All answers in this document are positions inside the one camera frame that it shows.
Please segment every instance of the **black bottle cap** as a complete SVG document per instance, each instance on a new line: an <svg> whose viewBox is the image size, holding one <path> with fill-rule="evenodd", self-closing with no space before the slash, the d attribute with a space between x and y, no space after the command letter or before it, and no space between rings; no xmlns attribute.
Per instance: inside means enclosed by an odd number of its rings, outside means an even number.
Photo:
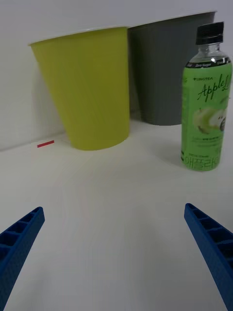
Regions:
<svg viewBox="0 0 233 311"><path fill-rule="evenodd" d="M224 22L206 24L198 27L196 44L223 42Z"/></svg>

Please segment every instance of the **white surface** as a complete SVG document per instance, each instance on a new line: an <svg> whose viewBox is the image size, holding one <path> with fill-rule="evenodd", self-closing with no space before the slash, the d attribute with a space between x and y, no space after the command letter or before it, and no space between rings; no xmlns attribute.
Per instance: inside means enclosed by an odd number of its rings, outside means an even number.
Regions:
<svg viewBox="0 0 233 311"><path fill-rule="evenodd" d="M29 42L83 28L132 26L215 9L224 19L228 14L230 41L229 1L1 0L0 150L63 131Z"/></svg>
<svg viewBox="0 0 233 311"><path fill-rule="evenodd" d="M6 311L224 311L183 218L191 202L233 231L233 115L220 166L180 163L180 126L132 122L97 152L66 140L0 154L0 232L37 206L46 222Z"/></svg>

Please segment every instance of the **apple juice bottle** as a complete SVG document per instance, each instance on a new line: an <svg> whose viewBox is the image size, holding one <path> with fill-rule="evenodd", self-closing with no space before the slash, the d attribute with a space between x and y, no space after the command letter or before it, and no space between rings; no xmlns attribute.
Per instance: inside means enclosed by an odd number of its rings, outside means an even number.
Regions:
<svg viewBox="0 0 233 311"><path fill-rule="evenodd" d="M220 51L224 23L198 27L198 54L183 71L182 162L209 171L220 161L232 64Z"/></svg>

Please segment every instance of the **plastic cup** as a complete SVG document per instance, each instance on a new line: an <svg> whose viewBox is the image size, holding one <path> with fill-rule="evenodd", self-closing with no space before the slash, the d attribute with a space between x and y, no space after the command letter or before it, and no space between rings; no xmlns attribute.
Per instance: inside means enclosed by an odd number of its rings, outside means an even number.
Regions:
<svg viewBox="0 0 233 311"><path fill-rule="evenodd" d="M129 135L127 28L30 44L73 147L98 150Z"/></svg>

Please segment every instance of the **red tape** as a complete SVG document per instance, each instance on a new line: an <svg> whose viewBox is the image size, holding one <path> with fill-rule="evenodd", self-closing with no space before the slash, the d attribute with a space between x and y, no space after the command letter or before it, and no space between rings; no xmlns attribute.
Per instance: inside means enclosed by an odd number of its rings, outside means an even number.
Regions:
<svg viewBox="0 0 233 311"><path fill-rule="evenodd" d="M40 148L40 147L44 147L47 145L51 145L53 143L54 143L54 140L51 140L51 141L44 142L43 144L39 144L39 145L37 145L37 147Z"/></svg>

